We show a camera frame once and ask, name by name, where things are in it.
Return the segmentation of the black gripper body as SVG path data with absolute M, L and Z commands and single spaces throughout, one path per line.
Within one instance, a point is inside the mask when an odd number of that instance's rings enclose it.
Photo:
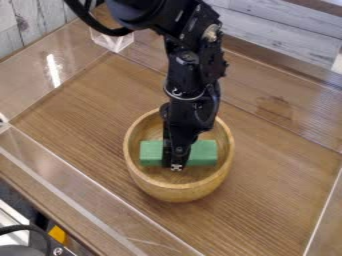
M 213 129 L 221 103 L 221 86 L 209 85 L 194 101 L 172 98 L 161 107 L 168 134 L 174 147 L 189 147 L 201 133 Z

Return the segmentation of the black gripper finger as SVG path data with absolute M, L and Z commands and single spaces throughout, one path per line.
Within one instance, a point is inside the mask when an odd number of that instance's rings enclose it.
M 170 168 L 173 171 L 182 171 L 185 169 L 193 144 L 194 140 L 190 140 L 186 144 L 177 144 L 174 141 L 170 141 Z
M 172 156 L 173 156 L 173 148 L 172 148 L 170 132 L 169 132 L 169 128 L 164 128 L 162 166 L 165 168 L 172 168 Z

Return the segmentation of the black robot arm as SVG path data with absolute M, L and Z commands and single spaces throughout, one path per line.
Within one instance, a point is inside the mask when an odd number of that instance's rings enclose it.
M 202 133 L 214 127 L 221 104 L 220 80 L 229 63 L 222 50 L 221 15 L 204 0 L 103 0 L 118 28 L 107 27 L 81 0 L 65 0 L 79 19 L 109 36 L 151 30 L 164 37 L 169 102 L 164 118 L 162 165 L 181 171 Z

